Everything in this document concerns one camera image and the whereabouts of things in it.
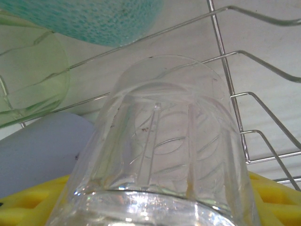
light blue object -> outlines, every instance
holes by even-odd
[[[59,112],[1,140],[0,198],[70,174],[93,131],[84,118]]]
[[[153,25],[163,0],[0,0],[0,8],[55,32],[122,46]]]

green glass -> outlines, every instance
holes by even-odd
[[[0,11],[0,127],[56,108],[69,87],[66,68],[52,31]]]

yellow sponge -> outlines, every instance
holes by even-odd
[[[262,226],[301,226],[301,192],[249,173]],[[45,225],[68,176],[0,200],[0,226]]]

metal wire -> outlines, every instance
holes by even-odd
[[[183,22],[181,24],[175,25],[173,27],[170,27],[168,29],[162,30],[162,31],[157,32],[155,34],[149,35],[149,36],[147,36],[145,38],[142,38],[142,39],[138,40],[137,42],[142,42],[144,40],[154,38],[154,37],[162,35],[162,34],[164,34],[166,32],[173,31],[175,29],[178,29],[180,27],[183,27],[185,25],[194,23],[196,21],[199,21],[201,19],[204,19],[204,18],[210,16],[211,19],[212,19],[212,23],[213,23],[213,27],[214,27],[214,33],[215,33],[216,41],[217,41],[217,44],[218,44],[220,56],[217,56],[217,57],[205,60],[205,61],[203,61],[203,63],[209,63],[209,62],[212,62],[214,60],[221,60],[222,61],[224,73],[225,73],[225,76],[226,76],[226,79],[227,79],[227,84],[228,84],[228,87],[229,87],[229,90],[230,90],[230,94],[231,94],[231,100],[232,100],[234,111],[235,111],[235,114],[236,114],[236,117],[237,117],[237,121],[238,121],[238,127],[239,127],[241,135],[242,135],[242,145],[243,145],[244,152],[245,152],[246,162],[247,163],[259,163],[259,162],[263,162],[263,161],[270,161],[270,160],[275,160],[276,159],[278,161],[278,163],[280,164],[281,168],[283,169],[283,171],[285,172],[285,174],[288,176],[288,179],[287,178],[282,178],[282,179],[278,179],[276,181],[280,182],[280,183],[283,183],[283,184],[285,184],[285,183],[292,183],[296,190],[300,190],[300,188],[296,184],[296,181],[301,181],[301,177],[294,177],[293,178],[290,175],[290,173],[288,172],[288,170],[285,167],[285,165],[280,160],[280,158],[291,157],[291,156],[296,156],[296,155],[301,154],[301,150],[300,150],[301,144],[300,144],[300,142],[290,133],[290,131],[281,123],[281,121],[272,113],[272,111],[254,93],[244,92],[244,93],[235,94],[233,82],[232,82],[232,79],[231,79],[230,69],[229,69],[229,65],[228,65],[228,61],[227,61],[227,57],[230,57],[230,56],[233,56],[233,55],[236,55],[236,54],[238,54],[238,55],[244,55],[244,56],[248,57],[249,59],[251,59],[251,60],[253,60],[253,61],[261,64],[265,68],[273,71],[274,73],[278,74],[279,76],[283,77],[286,80],[297,82],[297,83],[301,83],[301,78],[300,77],[296,77],[296,76],[292,76],[292,75],[290,75],[290,74],[288,74],[288,73],[286,73],[286,72],[284,72],[284,71],[276,68],[275,66],[269,64],[268,62],[266,62],[266,61],[264,61],[264,60],[262,60],[262,59],[260,59],[260,58],[258,58],[256,56],[254,56],[251,53],[248,53],[246,51],[237,50],[237,51],[234,51],[234,52],[226,53],[224,45],[223,45],[222,35],[221,35],[221,32],[220,32],[220,28],[219,28],[219,25],[218,25],[218,19],[217,19],[216,14],[224,12],[224,11],[232,10],[232,11],[236,11],[238,13],[241,13],[241,14],[244,14],[244,15],[256,18],[258,20],[264,21],[266,23],[270,23],[270,24],[278,25],[278,26],[296,26],[296,25],[301,25],[301,19],[279,20],[279,19],[275,19],[275,18],[272,18],[272,17],[269,17],[269,16],[258,14],[258,13],[252,12],[250,10],[246,10],[246,9],[235,7],[235,6],[226,6],[226,7],[222,7],[220,9],[215,10],[214,9],[214,4],[213,4],[213,0],[207,0],[207,3],[208,3],[209,11],[210,11],[209,13],[204,14],[204,15],[200,15],[200,16],[198,16],[196,18],[193,18],[193,19],[191,19],[189,21]],[[93,61],[95,59],[98,59],[98,58],[103,57],[105,55],[111,54],[111,53],[116,52],[118,50],[121,50],[123,48],[127,48],[127,46],[115,48],[115,49],[112,49],[112,50],[107,51],[105,53],[101,53],[99,55],[93,56],[93,57],[91,57],[91,58],[89,58],[87,60],[84,60],[82,62],[74,64],[74,65],[70,66],[69,68],[67,68],[67,69],[65,69],[65,70],[63,70],[63,71],[61,71],[59,73],[55,73],[55,75],[62,74],[62,73],[66,72],[66,71],[68,71],[70,69],[74,69],[74,68],[79,67],[81,65],[87,64],[87,63],[89,63],[89,62],[91,62],[91,61]],[[72,104],[70,106],[57,109],[57,110],[55,110],[53,112],[64,111],[64,110],[70,109],[72,107],[76,107],[76,106],[79,106],[79,105],[82,105],[82,104],[85,104],[85,103],[88,103],[88,102],[91,102],[91,101],[99,100],[99,99],[104,98],[104,97],[106,97],[108,95],[109,95],[109,93],[105,93],[105,94],[99,95],[97,97],[93,97],[93,98],[90,98],[90,99],[87,99],[87,100],[84,100],[84,101]],[[240,114],[239,114],[239,109],[238,109],[238,104],[237,104],[236,98],[237,97],[241,97],[241,96],[245,96],[245,95],[252,96],[260,104],[260,106],[269,114],[269,116],[274,120],[274,122],[281,128],[281,130],[284,132],[284,134],[292,141],[292,143],[296,147],[298,147],[299,151],[278,155],[276,153],[276,151],[273,149],[272,145],[267,140],[267,138],[265,137],[265,135],[261,131],[259,131],[259,130],[244,131],[243,130],[242,120],[241,120],[241,117],[240,117]],[[246,139],[245,139],[245,134],[249,134],[249,133],[258,133],[262,137],[262,139],[265,141],[265,143],[267,144],[267,146],[269,147],[269,149],[272,151],[273,156],[251,160],[250,156],[249,156],[249,152],[248,152],[247,146],[246,146]]]
[[[208,4],[209,12],[210,13],[214,12],[215,9],[214,9],[213,0],[207,0],[207,4]],[[221,34],[221,31],[220,31],[220,27],[219,27],[219,24],[218,24],[216,14],[211,16],[211,20],[212,20],[212,24],[213,24],[213,28],[214,28],[214,34],[215,34],[215,39],[216,39],[216,42],[217,42],[218,50],[220,52],[220,55],[224,55],[225,54],[225,48],[224,48],[224,44],[223,44],[223,41],[222,41],[222,34]],[[232,81],[232,78],[231,78],[231,72],[230,72],[228,60],[225,57],[221,58],[221,60],[222,60],[222,67],[223,67],[223,70],[224,70],[224,73],[225,73],[228,89],[229,89],[230,95],[232,96],[232,95],[235,94],[235,90],[234,90],[234,85],[233,85],[233,81]],[[234,113],[235,113],[235,116],[236,116],[236,119],[237,119],[239,132],[244,131],[237,100],[234,98],[234,99],[231,99],[231,101],[232,101]],[[247,144],[246,144],[246,138],[245,138],[244,134],[241,134],[241,144],[242,144],[242,147],[243,147],[243,150],[244,150],[246,161],[249,161],[250,160],[250,155],[249,155],[249,151],[248,151]]]
[[[21,122],[20,125],[21,125],[22,128],[25,128],[25,127],[26,127],[25,122]]]
[[[288,169],[285,167],[285,165],[283,164],[283,162],[279,158],[279,155],[276,153],[275,149],[273,148],[273,146],[271,145],[271,143],[269,142],[269,140],[266,138],[266,136],[264,135],[264,133],[262,133],[260,130],[256,130],[256,129],[244,131],[242,133],[243,134],[249,134],[249,133],[257,133],[257,134],[259,134],[262,137],[262,139],[264,140],[264,142],[266,143],[266,145],[269,147],[269,149],[271,150],[271,152],[273,153],[275,159],[277,160],[277,162],[280,165],[281,169],[283,170],[283,172],[285,173],[285,175],[287,176],[287,178],[289,179],[289,181],[292,183],[292,185],[294,186],[294,188],[297,191],[301,191],[301,189],[299,188],[299,186],[295,182],[294,178],[292,177],[292,175],[290,174],[290,172],[288,171]]]

drinking glass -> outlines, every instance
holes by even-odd
[[[0,127],[56,108],[70,74],[53,32],[0,11],[0,40]]]
[[[221,78],[182,56],[130,67],[50,226],[260,225]]]

